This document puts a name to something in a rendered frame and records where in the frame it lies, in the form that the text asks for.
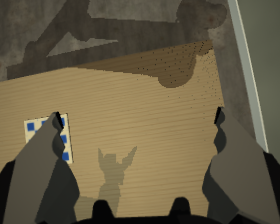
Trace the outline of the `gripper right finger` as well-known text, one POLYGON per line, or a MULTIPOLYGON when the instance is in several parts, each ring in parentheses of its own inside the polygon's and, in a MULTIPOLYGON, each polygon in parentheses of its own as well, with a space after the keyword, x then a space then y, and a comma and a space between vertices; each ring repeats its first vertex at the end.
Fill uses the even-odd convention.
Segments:
POLYGON ((207 217, 222 224, 280 224, 280 164, 223 106, 214 124, 217 155, 202 185, 207 217))

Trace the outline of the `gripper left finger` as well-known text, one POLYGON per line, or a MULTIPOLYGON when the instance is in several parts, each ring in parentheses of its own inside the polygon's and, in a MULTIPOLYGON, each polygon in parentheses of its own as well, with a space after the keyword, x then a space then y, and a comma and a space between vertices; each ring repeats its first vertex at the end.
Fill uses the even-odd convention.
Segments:
POLYGON ((0 224, 71 224, 79 187, 68 163, 59 111, 0 172, 0 224))

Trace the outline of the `blue and cream checkered board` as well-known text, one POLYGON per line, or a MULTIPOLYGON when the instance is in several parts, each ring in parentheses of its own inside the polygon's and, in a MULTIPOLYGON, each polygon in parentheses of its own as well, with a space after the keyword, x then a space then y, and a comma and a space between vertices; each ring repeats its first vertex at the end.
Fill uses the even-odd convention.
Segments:
MULTIPOLYGON (((72 148, 71 148, 71 140, 70 140, 68 114, 63 114, 60 116, 64 126, 63 132, 61 132, 60 136, 65 145, 65 150, 63 152, 62 159, 67 161, 68 164, 71 164, 73 163, 73 156, 72 156, 72 148)), ((48 117, 24 121, 26 144, 32 138, 33 134, 35 134, 38 131, 38 129, 43 125, 43 123, 47 120, 47 118, 48 117)))

